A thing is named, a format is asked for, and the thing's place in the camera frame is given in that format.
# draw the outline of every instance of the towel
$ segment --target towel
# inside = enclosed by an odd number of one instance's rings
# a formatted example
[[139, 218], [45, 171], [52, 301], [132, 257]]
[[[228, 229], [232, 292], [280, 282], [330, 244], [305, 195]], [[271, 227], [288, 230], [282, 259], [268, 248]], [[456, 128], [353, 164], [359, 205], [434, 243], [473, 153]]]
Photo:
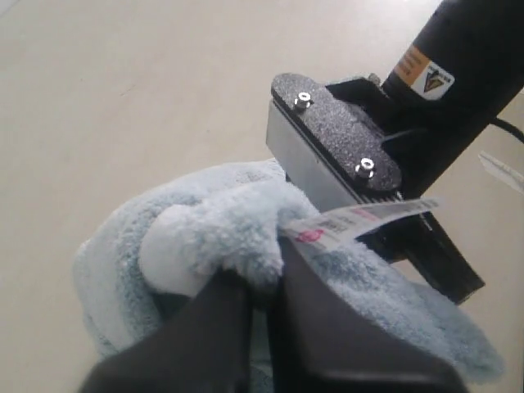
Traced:
[[[73, 267], [84, 322], [101, 355], [153, 333], [217, 269], [233, 269], [271, 296], [282, 273], [281, 228], [317, 214], [275, 160], [204, 169], [128, 201], [79, 248]], [[502, 375], [502, 359], [466, 314], [364, 244], [347, 242], [308, 263], [370, 322], [451, 363], [465, 381]], [[253, 325], [252, 390], [269, 393], [263, 312]]]

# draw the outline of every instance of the barcode label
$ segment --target barcode label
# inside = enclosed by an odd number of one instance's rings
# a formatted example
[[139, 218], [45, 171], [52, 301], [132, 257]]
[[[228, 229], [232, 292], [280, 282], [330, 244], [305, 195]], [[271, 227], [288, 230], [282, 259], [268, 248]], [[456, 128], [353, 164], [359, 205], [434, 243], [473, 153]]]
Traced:
[[294, 221], [284, 231], [299, 250], [300, 245], [307, 244], [309, 250], [313, 247], [318, 251], [330, 251], [382, 225], [436, 207], [439, 207], [439, 202], [433, 198], [348, 206], [312, 219]]

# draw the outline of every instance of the yellow warning triangle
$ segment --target yellow warning triangle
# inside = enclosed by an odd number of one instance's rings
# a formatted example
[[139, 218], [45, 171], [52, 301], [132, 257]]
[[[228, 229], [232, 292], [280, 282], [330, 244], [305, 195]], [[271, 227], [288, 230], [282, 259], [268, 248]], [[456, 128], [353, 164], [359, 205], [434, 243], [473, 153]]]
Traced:
[[434, 88], [439, 88], [444, 84], [444, 81], [439, 78], [439, 71], [428, 72], [426, 76], [426, 84], [424, 84], [424, 92], [427, 93]]

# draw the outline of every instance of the warning sticker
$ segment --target warning sticker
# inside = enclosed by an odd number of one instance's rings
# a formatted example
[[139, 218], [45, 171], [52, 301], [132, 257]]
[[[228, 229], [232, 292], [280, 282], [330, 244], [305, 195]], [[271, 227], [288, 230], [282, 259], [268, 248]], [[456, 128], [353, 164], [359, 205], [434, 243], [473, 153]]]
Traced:
[[419, 96], [429, 101], [442, 98], [455, 82], [452, 74], [414, 46], [400, 59], [395, 73]]
[[436, 199], [354, 205], [330, 210], [312, 219], [293, 221], [284, 228], [299, 251], [332, 251], [344, 242], [364, 235], [382, 225], [410, 215], [418, 215], [439, 206]]

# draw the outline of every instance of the silver screw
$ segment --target silver screw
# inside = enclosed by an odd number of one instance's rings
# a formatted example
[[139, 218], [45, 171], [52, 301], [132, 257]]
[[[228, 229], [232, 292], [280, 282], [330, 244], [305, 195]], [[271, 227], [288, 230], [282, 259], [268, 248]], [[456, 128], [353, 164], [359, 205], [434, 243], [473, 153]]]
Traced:
[[298, 93], [295, 98], [295, 108], [301, 111], [306, 110], [311, 106], [311, 96], [309, 93]]
[[369, 74], [368, 81], [373, 83], [373, 84], [375, 84], [375, 85], [377, 85], [377, 86], [380, 86], [380, 82], [381, 82], [379, 76], [377, 74], [374, 74], [374, 73]]
[[360, 164], [355, 166], [355, 173], [360, 178], [370, 179], [375, 174], [375, 163], [371, 158], [363, 158]]

